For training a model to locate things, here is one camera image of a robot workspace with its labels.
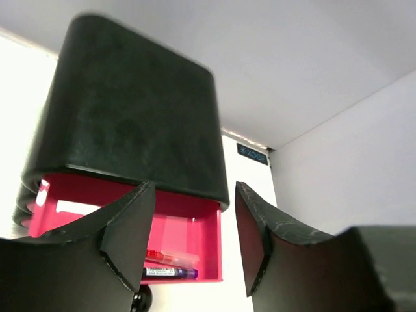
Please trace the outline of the purple pen refill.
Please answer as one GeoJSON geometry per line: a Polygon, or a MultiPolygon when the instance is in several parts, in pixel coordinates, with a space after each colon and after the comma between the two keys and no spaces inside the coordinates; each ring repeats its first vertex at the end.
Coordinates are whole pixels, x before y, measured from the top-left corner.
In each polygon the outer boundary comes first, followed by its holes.
{"type": "Polygon", "coordinates": [[[199,273],[194,268],[144,267],[142,280],[196,280],[199,273]]]}

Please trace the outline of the black drawer cabinet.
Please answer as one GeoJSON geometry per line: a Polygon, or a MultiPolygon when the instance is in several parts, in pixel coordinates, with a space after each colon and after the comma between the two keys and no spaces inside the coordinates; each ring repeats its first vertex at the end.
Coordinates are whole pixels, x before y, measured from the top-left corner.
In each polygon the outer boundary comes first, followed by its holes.
{"type": "Polygon", "coordinates": [[[97,14],[69,24],[16,201],[49,174],[121,210],[163,190],[229,207],[215,81],[209,70],[97,14]]]}

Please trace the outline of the red pen refill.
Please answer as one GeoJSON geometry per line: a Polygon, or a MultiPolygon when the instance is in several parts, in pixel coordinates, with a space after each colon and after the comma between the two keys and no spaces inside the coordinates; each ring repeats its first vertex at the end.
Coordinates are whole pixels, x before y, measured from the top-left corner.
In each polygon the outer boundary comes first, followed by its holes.
{"type": "Polygon", "coordinates": [[[198,255],[191,253],[167,252],[163,250],[150,249],[146,250],[145,259],[151,263],[181,268],[193,268],[200,261],[198,255]]]}

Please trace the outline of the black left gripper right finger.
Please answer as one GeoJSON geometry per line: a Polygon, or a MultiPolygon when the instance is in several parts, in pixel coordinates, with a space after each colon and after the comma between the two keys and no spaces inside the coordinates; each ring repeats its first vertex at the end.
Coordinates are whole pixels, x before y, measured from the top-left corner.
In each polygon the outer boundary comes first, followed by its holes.
{"type": "Polygon", "coordinates": [[[255,311],[414,311],[415,228],[315,229],[235,187],[246,294],[255,311]]]}

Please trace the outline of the pink top drawer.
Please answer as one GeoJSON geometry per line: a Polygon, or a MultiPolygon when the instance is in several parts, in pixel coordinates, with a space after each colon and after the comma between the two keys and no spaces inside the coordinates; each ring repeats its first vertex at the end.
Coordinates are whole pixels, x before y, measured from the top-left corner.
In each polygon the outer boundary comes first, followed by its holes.
{"type": "MultiPolygon", "coordinates": [[[[73,222],[108,205],[133,186],[73,174],[51,174],[26,204],[32,217],[23,225],[29,235],[73,222]]],[[[213,200],[158,190],[147,249],[198,255],[193,283],[222,281],[221,209],[213,200]]],[[[147,267],[176,267],[144,262],[147,267]]]]}

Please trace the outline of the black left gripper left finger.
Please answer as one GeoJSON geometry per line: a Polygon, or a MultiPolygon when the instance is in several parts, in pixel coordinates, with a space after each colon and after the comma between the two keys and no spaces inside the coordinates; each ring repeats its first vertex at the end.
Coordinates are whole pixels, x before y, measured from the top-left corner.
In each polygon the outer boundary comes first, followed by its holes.
{"type": "Polygon", "coordinates": [[[155,209],[145,182],[40,237],[1,240],[2,311],[129,311],[155,209]]]}

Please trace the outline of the right dark table label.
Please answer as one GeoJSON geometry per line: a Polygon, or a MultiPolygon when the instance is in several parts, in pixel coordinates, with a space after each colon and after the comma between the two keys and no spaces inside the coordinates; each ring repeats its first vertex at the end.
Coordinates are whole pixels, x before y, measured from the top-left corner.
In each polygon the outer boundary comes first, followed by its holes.
{"type": "Polygon", "coordinates": [[[237,153],[253,161],[268,166],[268,156],[260,151],[254,150],[248,146],[237,143],[237,153]]]}

